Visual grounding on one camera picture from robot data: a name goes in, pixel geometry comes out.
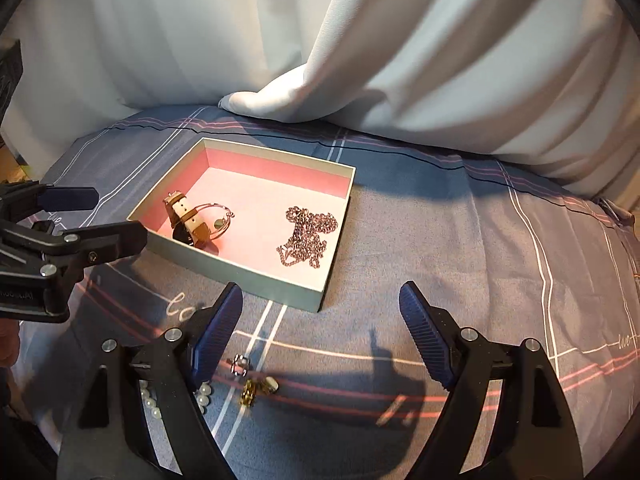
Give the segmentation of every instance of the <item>human hand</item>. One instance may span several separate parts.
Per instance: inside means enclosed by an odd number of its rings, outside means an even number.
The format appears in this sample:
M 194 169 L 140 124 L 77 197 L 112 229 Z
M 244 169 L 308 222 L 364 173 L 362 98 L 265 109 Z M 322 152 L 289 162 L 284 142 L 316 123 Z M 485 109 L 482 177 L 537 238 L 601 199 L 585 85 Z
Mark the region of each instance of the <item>human hand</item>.
M 20 324 L 16 319 L 0 319 L 0 367 L 9 368 L 20 352 Z

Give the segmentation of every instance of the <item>blue rubber pad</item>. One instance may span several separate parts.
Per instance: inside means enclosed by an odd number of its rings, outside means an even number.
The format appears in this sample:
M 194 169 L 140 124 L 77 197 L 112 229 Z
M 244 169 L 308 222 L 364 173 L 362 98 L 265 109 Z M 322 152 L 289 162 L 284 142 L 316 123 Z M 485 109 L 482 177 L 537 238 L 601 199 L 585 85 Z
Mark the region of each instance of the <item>blue rubber pad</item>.
M 454 384 L 449 347 L 429 316 L 429 305 L 424 304 L 422 298 L 407 283 L 400 288 L 399 303 L 400 313 L 429 375 L 449 390 Z
M 193 384 L 210 381 L 242 314 L 242 289 L 231 288 L 209 326 L 193 348 L 191 378 Z

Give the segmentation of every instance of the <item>watch face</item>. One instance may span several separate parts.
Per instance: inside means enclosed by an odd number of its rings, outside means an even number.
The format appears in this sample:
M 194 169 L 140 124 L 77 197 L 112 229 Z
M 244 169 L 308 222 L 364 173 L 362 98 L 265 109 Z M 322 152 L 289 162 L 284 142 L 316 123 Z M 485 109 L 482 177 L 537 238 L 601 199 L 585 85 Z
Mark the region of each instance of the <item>watch face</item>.
M 183 244 L 187 244 L 193 247 L 193 238 L 191 238 L 191 235 L 189 234 L 189 232 L 187 231 L 187 228 L 184 226 L 182 222 L 180 222 L 174 228 L 174 240 L 178 240 Z

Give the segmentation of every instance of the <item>white curtain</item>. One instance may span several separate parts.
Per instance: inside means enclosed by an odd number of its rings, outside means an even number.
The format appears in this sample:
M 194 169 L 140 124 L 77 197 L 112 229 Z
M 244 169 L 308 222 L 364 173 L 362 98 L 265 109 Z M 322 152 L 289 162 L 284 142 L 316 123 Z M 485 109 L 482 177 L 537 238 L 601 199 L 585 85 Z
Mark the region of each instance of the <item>white curtain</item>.
M 225 96 L 581 194 L 636 174 L 640 45 L 613 0 L 26 0 L 7 34 L 25 73 L 4 134 L 39 171 L 138 109 Z

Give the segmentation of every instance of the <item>silver chain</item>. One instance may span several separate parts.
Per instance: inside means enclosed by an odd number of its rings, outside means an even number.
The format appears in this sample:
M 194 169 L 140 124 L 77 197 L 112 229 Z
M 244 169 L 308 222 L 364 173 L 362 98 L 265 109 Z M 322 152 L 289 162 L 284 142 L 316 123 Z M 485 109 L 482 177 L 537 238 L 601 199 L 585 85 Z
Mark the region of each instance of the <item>silver chain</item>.
M 276 247 L 280 261 L 290 267 L 305 260 L 314 269 L 319 269 L 320 258 L 326 250 L 326 240 L 318 233 L 329 234 L 338 228 L 338 222 L 331 213 L 313 214 L 309 209 L 298 206 L 287 209 L 287 220 L 295 224 L 293 234 L 284 245 Z

